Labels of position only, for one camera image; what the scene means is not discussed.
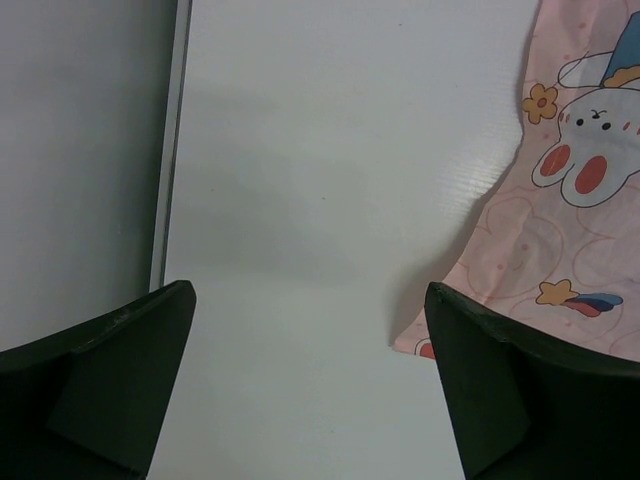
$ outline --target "gray wall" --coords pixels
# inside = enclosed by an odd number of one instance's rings
[[[0,350],[147,291],[176,3],[0,2]]]

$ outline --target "white table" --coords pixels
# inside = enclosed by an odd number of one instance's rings
[[[462,478],[388,345],[513,158],[536,3],[194,0],[167,281],[199,305],[152,480]]]

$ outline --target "dark green object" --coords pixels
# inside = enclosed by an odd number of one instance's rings
[[[444,284],[426,314],[467,479],[638,478],[640,364],[499,315]]]
[[[145,478],[195,303],[176,282],[0,353],[0,478]]]

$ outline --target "pink fabric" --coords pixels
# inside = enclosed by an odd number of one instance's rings
[[[640,360],[640,0],[543,0],[521,106],[518,156],[444,282]],[[424,313],[395,348],[433,357]]]

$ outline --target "cartoon bunny print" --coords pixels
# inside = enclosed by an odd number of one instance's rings
[[[595,90],[560,112],[560,140],[538,161],[532,180],[538,187],[560,183],[567,203],[593,207],[640,172],[640,12],[613,51],[569,62],[558,83]]]

